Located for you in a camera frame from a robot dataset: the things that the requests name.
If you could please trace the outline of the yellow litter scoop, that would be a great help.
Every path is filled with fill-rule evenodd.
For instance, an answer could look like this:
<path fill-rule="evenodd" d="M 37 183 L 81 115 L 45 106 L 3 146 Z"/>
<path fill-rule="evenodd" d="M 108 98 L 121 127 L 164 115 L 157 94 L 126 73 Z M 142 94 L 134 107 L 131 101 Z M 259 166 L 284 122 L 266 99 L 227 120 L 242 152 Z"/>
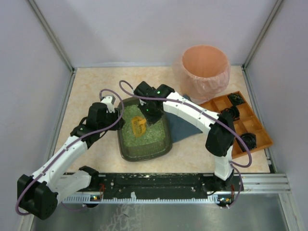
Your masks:
<path fill-rule="evenodd" d="M 141 137 L 146 132 L 147 120 L 141 116 L 135 116 L 131 119 L 132 132 L 136 138 Z"/>

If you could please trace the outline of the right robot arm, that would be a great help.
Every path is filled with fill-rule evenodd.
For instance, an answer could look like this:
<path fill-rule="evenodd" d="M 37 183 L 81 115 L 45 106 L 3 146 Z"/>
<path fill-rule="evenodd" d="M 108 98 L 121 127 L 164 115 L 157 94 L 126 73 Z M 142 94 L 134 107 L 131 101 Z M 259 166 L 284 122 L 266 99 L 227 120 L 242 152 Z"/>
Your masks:
<path fill-rule="evenodd" d="M 216 187 L 223 189 L 231 185 L 234 170 L 230 161 L 235 128 L 230 113 L 206 110 L 165 84 L 154 88 L 143 81 L 134 90 L 134 95 L 139 98 L 139 108 L 148 122 L 155 123 L 164 113 L 170 113 L 201 130 L 207 136 L 205 148 L 214 156 Z"/>

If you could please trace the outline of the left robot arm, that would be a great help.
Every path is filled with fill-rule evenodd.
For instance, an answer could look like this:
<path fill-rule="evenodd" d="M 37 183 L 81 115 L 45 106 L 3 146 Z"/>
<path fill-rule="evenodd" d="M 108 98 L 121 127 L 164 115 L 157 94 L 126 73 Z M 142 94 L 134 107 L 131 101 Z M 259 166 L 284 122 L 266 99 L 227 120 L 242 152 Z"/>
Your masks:
<path fill-rule="evenodd" d="M 124 123 L 123 112 L 113 103 L 105 99 L 93 103 L 88 115 L 73 129 L 60 150 L 34 173 L 23 174 L 18 179 L 16 213 L 21 216 L 32 214 L 45 220 L 70 195 L 98 186 L 99 172 L 87 166 L 64 180 L 60 178 L 107 131 L 120 130 Z"/>

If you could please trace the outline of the dark grey litter box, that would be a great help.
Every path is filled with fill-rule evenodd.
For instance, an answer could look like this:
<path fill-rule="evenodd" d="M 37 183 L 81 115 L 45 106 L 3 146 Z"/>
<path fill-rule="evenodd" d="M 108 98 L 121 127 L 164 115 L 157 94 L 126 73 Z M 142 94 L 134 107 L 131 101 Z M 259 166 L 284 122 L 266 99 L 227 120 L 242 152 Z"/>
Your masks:
<path fill-rule="evenodd" d="M 133 134 L 131 120 L 136 116 L 145 118 L 138 108 L 139 100 L 131 97 L 124 99 L 123 103 L 125 125 L 117 132 L 122 158 L 129 162 L 139 162 L 155 159 L 170 152 L 172 138 L 167 116 L 163 115 L 152 125 L 145 123 L 145 132 L 137 138 Z"/>

